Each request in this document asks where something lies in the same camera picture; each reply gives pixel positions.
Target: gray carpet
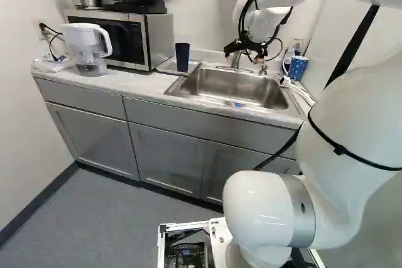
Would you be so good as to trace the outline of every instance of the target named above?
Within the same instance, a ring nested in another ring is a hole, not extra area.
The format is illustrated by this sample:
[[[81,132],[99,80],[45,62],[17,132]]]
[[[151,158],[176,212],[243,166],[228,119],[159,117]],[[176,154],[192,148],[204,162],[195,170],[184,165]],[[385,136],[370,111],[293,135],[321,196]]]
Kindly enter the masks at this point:
[[[0,267],[156,268],[160,223],[221,216],[80,170],[0,250]]]

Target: cabinet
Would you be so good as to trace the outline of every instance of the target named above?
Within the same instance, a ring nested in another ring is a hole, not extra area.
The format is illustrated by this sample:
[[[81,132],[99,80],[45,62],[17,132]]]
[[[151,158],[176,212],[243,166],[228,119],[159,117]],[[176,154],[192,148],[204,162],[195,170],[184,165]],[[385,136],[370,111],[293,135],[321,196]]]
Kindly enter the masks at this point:
[[[205,141],[129,123],[141,180],[199,197]]]
[[[139,180],[126,121],[47,103],[76,160]]]
[[[269,158],[263,154],[216,142],[206,142],[205,166],[202,178],[201,197],[214,203],[222,203],[222,192],[226,180],[234,173],[251,170]],[[294,173],[298,169],[295,161],[276,158],[265,171],[277,174]]]

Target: blue mug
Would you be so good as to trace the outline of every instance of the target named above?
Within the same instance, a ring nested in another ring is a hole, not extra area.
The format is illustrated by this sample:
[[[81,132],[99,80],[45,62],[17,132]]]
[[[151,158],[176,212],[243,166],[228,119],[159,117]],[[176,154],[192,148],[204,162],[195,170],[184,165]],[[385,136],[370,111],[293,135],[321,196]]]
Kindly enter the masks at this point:
[[[293,56],[291,58],[288,77],[293,81],[300,81],[306,71],[308,58],[305,56]]]

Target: sink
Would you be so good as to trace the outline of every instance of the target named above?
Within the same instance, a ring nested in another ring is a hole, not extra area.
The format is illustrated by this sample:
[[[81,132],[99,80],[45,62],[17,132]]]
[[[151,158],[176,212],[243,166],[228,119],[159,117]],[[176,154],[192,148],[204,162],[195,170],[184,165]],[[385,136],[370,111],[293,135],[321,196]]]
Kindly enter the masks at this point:
[[[187,78],[179,78],[165,94],[244,109],[290,110],[299,115],[277,80],[214,65],[201,64]]]

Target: gray countertop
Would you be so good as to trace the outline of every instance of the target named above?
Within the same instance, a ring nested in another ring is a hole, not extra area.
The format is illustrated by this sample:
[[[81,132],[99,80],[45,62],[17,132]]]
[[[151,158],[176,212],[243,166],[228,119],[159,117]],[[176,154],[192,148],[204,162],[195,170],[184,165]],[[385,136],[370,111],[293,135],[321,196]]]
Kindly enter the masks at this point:
[[[147,100],[159,104],[192,109],[211,114],[234,117],[247,121],[260,122],[290,129],[297,129],[304,120],[278,113],[250,112],[237,107],[218,107],[210,104],[201,104],[192,99],[183,99],[165,95],[167,88],[178,78],[175,75],[166,75],[156,72],[127,72],[108,69],[107,74],[101,77],[83,77],[76,68],[62,70],[58,73],[44,73],[32,69],[34,77],[44,78],[55,82],[74,85],[82,88],[94,89],[111,94],[122,95],[139,100]],[[305,104],[298,104],[305,110]]]

